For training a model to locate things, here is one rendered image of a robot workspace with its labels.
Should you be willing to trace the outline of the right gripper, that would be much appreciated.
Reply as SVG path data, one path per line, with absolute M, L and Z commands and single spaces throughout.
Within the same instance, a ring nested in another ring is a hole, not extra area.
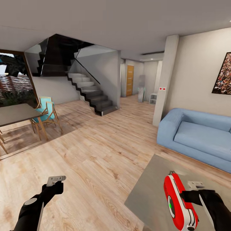
M 197 190 L 182 191 L 182 193 L 180 193 L 179 195 L 184 199 L 185 202 L 192 202 L 199 205 L 199 203 L 195 199 L 196 192 Z

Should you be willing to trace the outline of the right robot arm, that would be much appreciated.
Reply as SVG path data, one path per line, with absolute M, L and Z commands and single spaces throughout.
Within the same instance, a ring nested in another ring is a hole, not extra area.
M 205 188 L 201 181 L 188 181 L 189 191 L 182 191 L 179 195 L 185 202 L 192 202 L 204 207 L 210 222 L 216 231 L 231 231 L 231 212 L 220 195 L 215 190 L 199 190 Z

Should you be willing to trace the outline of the radio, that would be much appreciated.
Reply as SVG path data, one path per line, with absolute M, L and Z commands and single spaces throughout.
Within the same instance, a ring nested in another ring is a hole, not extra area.
M 173 172 L 168 174 L 163 187 L 175 226 L 179 231 L 195 231 L 199 218 L 193 205 L 179 195 L 185 191 L 179 176 Z

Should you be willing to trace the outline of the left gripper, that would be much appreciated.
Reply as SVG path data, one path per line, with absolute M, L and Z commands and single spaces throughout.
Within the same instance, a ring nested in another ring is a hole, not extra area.
M 64 191 L 64 184 L 62 182 L 56 182 L 55 185 L 48 186 L 44 184 L 42 186 L 42 192 L 47 191 L 50 194 L 50 200 L 56 194 L 62 194 Z

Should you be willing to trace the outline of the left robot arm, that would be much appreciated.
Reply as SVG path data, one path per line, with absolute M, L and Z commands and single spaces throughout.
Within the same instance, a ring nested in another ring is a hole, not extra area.
M 42 192 L 23 204 L 13 231 L 39 231 L 44 207 L 54 195 L 63 193 L 64 184 L 61 181 L 65 179 L 65 175 L 50 176 L 47 185 L 42 186 Z

